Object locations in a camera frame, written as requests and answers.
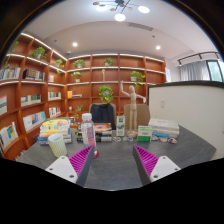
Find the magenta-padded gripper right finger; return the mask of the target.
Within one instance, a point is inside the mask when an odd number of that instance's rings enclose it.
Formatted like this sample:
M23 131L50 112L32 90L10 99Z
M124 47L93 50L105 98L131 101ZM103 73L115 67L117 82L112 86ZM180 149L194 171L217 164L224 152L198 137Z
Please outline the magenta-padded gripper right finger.
M167 156L158 157L137 145L133 146L133 157L143 186L180 170Z

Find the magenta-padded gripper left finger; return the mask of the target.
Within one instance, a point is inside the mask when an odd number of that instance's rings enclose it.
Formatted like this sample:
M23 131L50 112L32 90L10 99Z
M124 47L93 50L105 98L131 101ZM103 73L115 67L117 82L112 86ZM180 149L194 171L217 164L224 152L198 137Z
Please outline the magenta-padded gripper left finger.
M56 159L47 171L79 186L84 186L94 156L94 147L88 146L73 155Z

